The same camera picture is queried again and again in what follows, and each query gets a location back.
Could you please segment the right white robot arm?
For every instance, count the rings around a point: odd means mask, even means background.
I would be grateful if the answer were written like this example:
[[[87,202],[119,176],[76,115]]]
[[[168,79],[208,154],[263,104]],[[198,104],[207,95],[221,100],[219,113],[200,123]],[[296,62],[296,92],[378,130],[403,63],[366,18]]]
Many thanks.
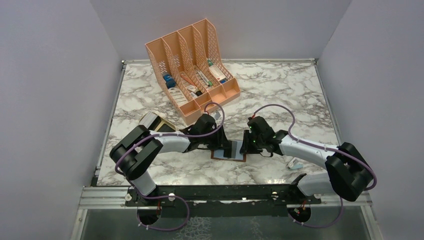
[[[315,194],[337,194],[354,202],[373,180],[371,169],[354,145],[324,146],[309,140],[290,136],[286,130],[274,131],[261,116],[250,117],[243,133],[241,153],[271,156],[290,156],[315,164],[325,173],[302,174],[291,184],[289,199],[300,204]]]

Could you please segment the brown leather card holder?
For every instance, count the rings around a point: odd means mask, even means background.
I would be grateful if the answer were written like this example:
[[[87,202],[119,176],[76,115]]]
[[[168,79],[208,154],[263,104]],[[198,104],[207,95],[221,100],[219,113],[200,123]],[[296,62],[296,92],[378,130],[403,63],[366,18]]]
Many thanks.
[[[241,153],[242,143],[241,140],[230,140],[224,149],[211,151],[210,158],[213,160],[246,162],[246,154]]]

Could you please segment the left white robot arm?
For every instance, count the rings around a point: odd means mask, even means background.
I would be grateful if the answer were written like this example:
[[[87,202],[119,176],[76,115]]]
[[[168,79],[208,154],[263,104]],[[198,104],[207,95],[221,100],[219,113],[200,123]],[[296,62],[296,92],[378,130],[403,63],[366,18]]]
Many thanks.
[[[148,168],[159,154],[188,153],[204,145],[207,150],[225,150],[231,144],[224,127],[214,117],[204,113],[197,121],[181,130],[158,132],[144,125],[136,126],[109,152],[115,167],[138,190],[138,199],[144,205],[157,200],[156,183]]]

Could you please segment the stack of credit cards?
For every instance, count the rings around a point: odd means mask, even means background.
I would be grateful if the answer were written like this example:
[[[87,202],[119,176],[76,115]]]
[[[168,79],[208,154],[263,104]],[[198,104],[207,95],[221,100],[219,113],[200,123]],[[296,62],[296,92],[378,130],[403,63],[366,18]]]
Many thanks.
[[[156,113],[147,112],[138,122],[138,125],[145,126],[148,130],[157,131],[166,122]]]

